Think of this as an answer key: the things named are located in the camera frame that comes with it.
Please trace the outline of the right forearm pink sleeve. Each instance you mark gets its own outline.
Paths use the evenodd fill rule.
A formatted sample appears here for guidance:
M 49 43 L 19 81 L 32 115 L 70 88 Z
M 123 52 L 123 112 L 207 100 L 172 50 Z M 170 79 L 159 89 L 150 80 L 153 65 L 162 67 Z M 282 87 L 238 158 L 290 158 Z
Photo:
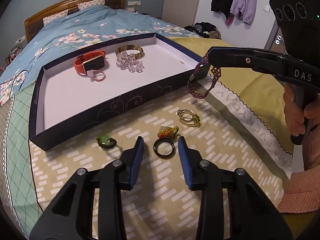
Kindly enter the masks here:
M 308 213 L 319 209 L 319 127 L 303 144 L 303 172 L 293 173 L 279 205 L 281 213 Z

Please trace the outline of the right hand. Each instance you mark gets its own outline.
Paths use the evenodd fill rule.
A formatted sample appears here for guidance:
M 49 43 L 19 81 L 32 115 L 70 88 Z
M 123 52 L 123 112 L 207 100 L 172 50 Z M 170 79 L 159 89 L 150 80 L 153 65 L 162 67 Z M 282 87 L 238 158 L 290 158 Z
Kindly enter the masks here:
M 312 127 L 319 125 L 319 96 L 316 101 L 308 104 L 304 110 L 295 103 L 295 97 L 292 86 L 287 83 L 283 94 L 285 121 L 291 135 L 298 136 L 305 133 L 305 118 L 312 123 Z

